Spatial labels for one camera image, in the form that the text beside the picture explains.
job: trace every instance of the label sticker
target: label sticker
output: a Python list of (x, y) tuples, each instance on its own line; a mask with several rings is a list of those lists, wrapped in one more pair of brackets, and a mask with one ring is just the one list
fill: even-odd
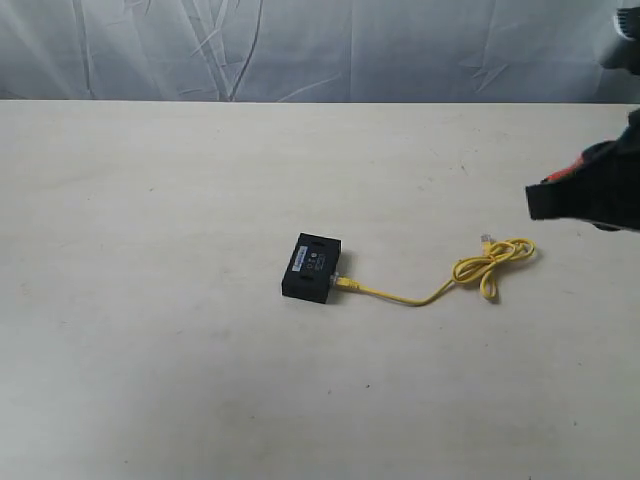
[(304, 257), (307, 255), (308, 248), (304, 245), (301, 245), (298, 248), (298, 253), (296, 254), (296, 260), (293, 262), (293, 268), (291, 268), (292, 272), (299, 272), (302, 268), (302, 264), (304, 262)]

